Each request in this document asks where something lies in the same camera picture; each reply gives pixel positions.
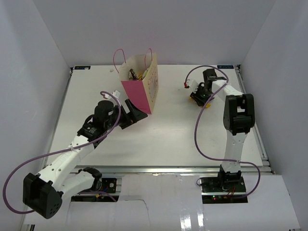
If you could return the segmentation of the pink paper gift bag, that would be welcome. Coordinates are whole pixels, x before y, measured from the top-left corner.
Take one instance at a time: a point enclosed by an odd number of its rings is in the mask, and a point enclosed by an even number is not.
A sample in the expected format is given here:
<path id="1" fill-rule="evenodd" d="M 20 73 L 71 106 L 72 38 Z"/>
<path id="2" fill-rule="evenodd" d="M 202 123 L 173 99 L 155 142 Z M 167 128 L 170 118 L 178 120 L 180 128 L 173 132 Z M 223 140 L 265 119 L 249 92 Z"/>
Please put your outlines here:
<path id="1" fill-rule="evenodd" d="M 114 66 L 118 78 L 130 101 L 142 112 L 152 114 L 159 89 L 157 55 L 148 49 L 145 54 L 124 58 L 120 67 Z M 129 80 L 129 70 L 144 76 L 142 80 Z"/>

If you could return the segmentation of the purple candy packet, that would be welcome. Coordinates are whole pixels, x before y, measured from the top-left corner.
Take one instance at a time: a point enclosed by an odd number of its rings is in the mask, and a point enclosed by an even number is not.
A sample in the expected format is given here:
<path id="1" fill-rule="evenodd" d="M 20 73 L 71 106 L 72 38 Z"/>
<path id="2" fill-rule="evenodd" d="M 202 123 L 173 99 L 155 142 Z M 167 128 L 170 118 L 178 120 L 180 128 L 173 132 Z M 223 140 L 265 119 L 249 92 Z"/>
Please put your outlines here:
<path id="1" fill-rule="evenodd" d="M 133 81 L 138 80 L 138 77 L 137 77 L 137 75 L 136 75 L 136 73 L 133 69 L 129 70 L 128 78 L 129 78 L 129 80 L 133 80 Z"/>

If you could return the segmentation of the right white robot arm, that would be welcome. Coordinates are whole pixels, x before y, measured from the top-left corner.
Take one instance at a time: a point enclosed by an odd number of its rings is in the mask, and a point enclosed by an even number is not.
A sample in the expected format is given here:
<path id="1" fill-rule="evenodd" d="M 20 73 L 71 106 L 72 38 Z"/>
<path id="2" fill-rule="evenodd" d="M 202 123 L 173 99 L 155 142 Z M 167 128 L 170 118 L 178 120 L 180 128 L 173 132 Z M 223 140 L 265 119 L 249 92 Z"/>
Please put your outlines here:
<path id="1" fill-rule="evenodd" d="M 218 188 L 230 191 L 240 183 L 241 158 L 244 141 L 255 125 L 255 106 L 252 94 L 245 94 L 229 84 L 228 76 L 217 67 L 207 66 L 203 71 L 204 81 L 195 87 L 191 97 L 202 106 L 194 128 L 194 143 L 197 151 L 206 159 L 220 161 L 217 176 Z M 224 101 L 223 126 L 227 132 L 227 142 L 223 158 L 205 155 L 197 143 L 197 129 L 201 115 L 209 102 L 218 96 Z"/>

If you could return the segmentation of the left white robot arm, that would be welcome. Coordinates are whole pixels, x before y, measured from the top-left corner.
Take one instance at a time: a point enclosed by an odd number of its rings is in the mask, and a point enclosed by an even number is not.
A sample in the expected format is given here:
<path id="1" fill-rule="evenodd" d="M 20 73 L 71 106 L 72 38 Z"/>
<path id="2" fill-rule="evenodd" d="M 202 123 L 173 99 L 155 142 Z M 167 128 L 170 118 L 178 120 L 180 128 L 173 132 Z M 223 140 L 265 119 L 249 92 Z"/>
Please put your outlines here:
<path id="1" fill-rule="evenodd" d="M 109 100 L 98 102 L 94 113 L 87 117 L 77 132 L 68 151 L 60 154 L 53 162 L 36 175 L 29 173 L 23 182 L 23 202 L 45 219 L 52 218 L 62 202 L 88 190 L 97 192 L 102 187 L 102 174 L 92 167 L 80 169 L 69 178 L 71 171 L 81 160 L 93 152 L 113 127 L 125 129 L 145 119 L 147 114 L 125 100 L 129 109 L 114 105 Z"/>

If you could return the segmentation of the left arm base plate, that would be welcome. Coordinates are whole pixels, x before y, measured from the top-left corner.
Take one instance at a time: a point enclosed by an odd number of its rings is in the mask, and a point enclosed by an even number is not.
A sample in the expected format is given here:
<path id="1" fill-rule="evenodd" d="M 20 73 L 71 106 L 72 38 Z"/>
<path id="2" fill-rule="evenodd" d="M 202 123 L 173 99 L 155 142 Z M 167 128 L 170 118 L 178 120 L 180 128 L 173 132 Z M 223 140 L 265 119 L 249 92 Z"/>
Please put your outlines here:
<path id="1" fill-rule="evenodd" d="M 102 178 L 102 183 L 98 192 L 105 192 L 105 193 L 115 193 L 117 186 L 117 179 L 116 178 Z"/>

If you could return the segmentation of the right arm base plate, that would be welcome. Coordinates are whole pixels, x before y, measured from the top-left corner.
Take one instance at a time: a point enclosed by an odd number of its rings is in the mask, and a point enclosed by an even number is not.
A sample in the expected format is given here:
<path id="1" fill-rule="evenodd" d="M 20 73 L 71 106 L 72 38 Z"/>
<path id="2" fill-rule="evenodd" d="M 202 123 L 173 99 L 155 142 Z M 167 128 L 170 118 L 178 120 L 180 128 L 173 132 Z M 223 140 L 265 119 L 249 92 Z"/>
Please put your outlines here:
<path id="1" fill-rule="evenodd" d="M 243 178 L 239 182 L 221 183 L 218 177 L 202 177 L 197 183 L 201 186 L 203 193 L 246 193 Z"/>

